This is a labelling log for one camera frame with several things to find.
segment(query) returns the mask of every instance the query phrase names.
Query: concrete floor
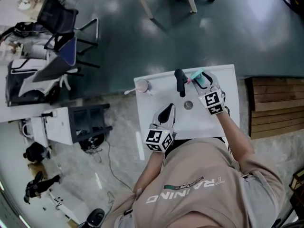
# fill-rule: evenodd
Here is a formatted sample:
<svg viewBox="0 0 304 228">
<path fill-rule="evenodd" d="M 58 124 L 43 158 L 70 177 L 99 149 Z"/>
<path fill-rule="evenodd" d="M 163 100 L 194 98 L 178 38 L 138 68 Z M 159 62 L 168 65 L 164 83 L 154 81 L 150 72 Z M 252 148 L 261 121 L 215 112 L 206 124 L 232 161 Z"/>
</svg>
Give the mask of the concrete floor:
<svg viewBox="0 0 304 228">
<path fill-rule="evenodd" d="M 77 27 L 100 19 L 99 46 L 83 60 L 83 78 L 70 79 L 70 99 L 125 91 L 133 78 L 177 68 L 234 64 L 237 77 L 304 76 L 304 27 L 282 0 L 77 0 Z M 93 38 L 94 28 L 81 38 Z"/>
<path fill-rule="evenodd" d="M 248 100 L 244 80 L 238 80 L 240 102 L 240 128 L 248 135 Z M 143 171 L 151 152 L 144 146 L 145 160 L 139 160 L 136 143 L 136 132 L 140 131 L 135 95 L 113 95 L 89 98 L 84 104 L 110 103 L 111 108 L 106 112 L 107 124 L 113 126 L 108 141 L 111 144 L 112 169 L 118 178 L 131 188 Z M 253 140 L 256 153 L 273 158 L 284 182 L 287 192 L 284 208 L 280 217 L 290 210 L 289 198 L 292 193 L 288 187 L 292 174 L 303 167 L 304 130 L 283 134 L 276 137 Z M 101 152 L 95 156 L 84 153 L 78 143 L 73 146 L 56 143 L 53 147 L 52 158 L 44 160 L 44 165 L 51 176 L 58 173 L 59 164 L 64 174 L 63 187 L 82 199 L 90 210 L 103 208 L 109 210 L 114 195 L 126 187 L 111 174 L 108 160 L 108 145 L 101 145 Z M 98 175 L 102 189 L 96 182 Z"/>
</svg>

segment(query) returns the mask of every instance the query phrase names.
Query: wooden pallet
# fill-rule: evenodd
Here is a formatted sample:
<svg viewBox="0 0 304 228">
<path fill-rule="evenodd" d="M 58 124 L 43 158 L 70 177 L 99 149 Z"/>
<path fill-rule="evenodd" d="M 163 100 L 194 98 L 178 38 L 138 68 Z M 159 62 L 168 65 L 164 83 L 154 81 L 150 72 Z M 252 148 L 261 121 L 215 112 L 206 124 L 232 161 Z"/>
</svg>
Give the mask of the wooden pallet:
<svg viewBox="0 0 304 228">
<path fill-rule="evenodd" d="M 304 79 L 254 77 L 246 80 L 251 139 L 304 128 Z"/>
</svg>

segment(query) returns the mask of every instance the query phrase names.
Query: beige t-shirt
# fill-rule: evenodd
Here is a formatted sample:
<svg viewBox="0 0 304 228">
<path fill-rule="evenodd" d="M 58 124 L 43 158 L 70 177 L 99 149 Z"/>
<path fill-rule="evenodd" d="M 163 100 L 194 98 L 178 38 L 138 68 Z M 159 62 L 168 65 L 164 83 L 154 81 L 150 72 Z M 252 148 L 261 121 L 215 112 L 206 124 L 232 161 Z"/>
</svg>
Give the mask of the beige t-shirt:
<svg viewBox="0 0 304 228">
<path fill-rule="evenodd" d="M 225 228 L 271 227 L 285 194 L 275 165 L 255 154 L 239 163 L 242 173 L 236 163 L 218 139 L 188 141 L 167 156 L 140 196 L 118 200 L 102 227 L 114 227 L 128 209 L 137 228 L 166 228 L 192 211 Z"/>
</svg>

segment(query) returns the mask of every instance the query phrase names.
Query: white tabletop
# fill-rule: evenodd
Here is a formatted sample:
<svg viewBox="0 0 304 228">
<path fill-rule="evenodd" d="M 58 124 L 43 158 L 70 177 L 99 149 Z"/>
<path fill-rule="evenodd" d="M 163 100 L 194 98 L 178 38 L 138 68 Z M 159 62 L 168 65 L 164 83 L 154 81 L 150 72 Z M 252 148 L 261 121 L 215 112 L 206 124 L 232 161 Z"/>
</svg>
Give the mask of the white tabletop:
<svg viewBox="0 0 304 228">
<path fill-rule="evenodd" d="M 189 68 L 183 71 L 189 77 L 200 68 Z M 221 89 L 226 93 L 225 106 L 230 109 L 232 120 L 239 126 L 238 87 L 234 65 L 209 66 L 203 67 L 203 69 L 210 71 L 218 78 Z M 193 83 L 185 84 L 186 96 L 181 98 L 179 92 L 177 92 L 174 71 L 138 77 L 134 79 L 134 82 L 141 78 L 150 82 L 152 93 L 152 95 L 149 95 L 136 92 L 142 137 L 144 137 L 149 128 L 154 114 L 161 107 L 170 103 L 174 103 L 176 106 L 176 121 L 173 126 L 174 131 L 177 133 L 175 139 L 225 136 L 217 117 L 215 115 L 210 116 L 199 101 Z M 187 100 L 193 102 L 191 110 L 184 108 L 184 102 Z"/>
</svg>

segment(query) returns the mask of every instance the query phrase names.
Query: green floor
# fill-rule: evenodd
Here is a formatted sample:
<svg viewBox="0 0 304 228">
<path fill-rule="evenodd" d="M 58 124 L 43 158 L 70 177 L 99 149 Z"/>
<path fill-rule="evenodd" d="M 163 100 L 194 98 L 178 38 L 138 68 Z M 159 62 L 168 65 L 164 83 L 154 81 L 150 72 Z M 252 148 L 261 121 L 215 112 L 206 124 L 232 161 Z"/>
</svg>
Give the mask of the green floor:
<svg viewBox="0 0 304 228">
<path fill-rule="evenodd" d="M 304 76 L 303 21 L 282 0 L 195 0 L 197 14 L 187 0 L 148 3 L 155 20 L 139 0 L 77 1 L 77 26 L 100 19 L 99 46 L 81 59 L 101 68 L 71 77 L 70 99 L 121 92 L 134 77 L 177 68 L 234 64 L 238 77 Z"/>
</svg>

